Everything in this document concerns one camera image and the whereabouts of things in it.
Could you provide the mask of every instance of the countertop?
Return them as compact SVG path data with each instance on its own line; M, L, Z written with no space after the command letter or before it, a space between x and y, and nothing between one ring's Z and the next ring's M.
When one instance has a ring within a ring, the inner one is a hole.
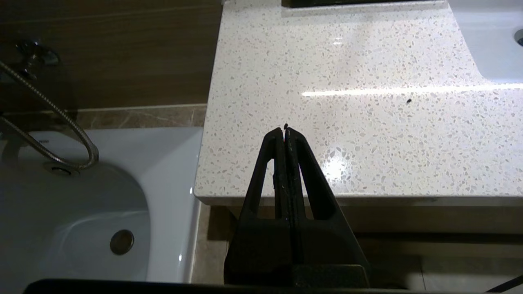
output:
M200 200L241 205L264 135L285 123L305 135L342 204L520 199L523 85L480 75L446 1L280 1L224 3ZM262 196L274 203L269 175Z

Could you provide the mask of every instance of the wood grain wall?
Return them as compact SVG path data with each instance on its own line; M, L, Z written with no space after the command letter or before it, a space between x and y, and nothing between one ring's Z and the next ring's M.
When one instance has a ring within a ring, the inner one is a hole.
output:
M62 64L35 85L68 109L207 102L222 6L219 0L3 0L0 60L35 39ZM0 78L0 111L40 110Z

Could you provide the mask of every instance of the shower hose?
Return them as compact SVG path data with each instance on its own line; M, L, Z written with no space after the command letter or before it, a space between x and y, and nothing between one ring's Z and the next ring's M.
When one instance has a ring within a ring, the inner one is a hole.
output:
M30 136L28 133L22 131L19 127L17 127L14 123L9 121L5 116L0 115L0 121L4 122L6 125L8 125L17 135L19 135L24 141L26 141L31 147L33 147L36 151L41 153L43 156L56 161L62 165L65 165L70 168L74 169L86 169L90 168L91 166L95 165L98 162L98 148L93 144L91 139L87 136L84 130L76 123L74 122L66 113L64 110L58 108L53 102L51 102L42 92L38 91L33 85L31 85L23 76L19 75L16 71L14 71L11 67L0 61L0 71L4 71L8 76L10 76L15 82L20 84L22 87L25 87L29 91L31 91L33 94L35 94L46 106L48 106L57 116L59 116L62 120L64 120L67 125L73 130L73 132L78 136L80 141L83 143L85 148L87 149L87 153L89 155L89 158L87 161L83 163L76 163L69 160L66 160L64 158L59 157L58 155L54 154L53 152L49 151L47 148L45 148L40 142L35 140L32 136Z

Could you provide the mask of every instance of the bathtub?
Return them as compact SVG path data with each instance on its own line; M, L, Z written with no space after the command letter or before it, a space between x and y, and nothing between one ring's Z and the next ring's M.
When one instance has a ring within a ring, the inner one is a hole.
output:
M1 293L43 278L189 282L202 128L87 134L100 162L84 171L0 140ZM67 135L32 136L61 156L86 157Z

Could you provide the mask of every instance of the quartz countertop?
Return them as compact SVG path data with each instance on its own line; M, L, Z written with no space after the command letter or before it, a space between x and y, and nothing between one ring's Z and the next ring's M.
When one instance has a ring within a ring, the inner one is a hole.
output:
M480 75L446 1L280 1L224 3L200 200L241 205L264 135L285 123L307 138L338 201L520 199L523 85Z

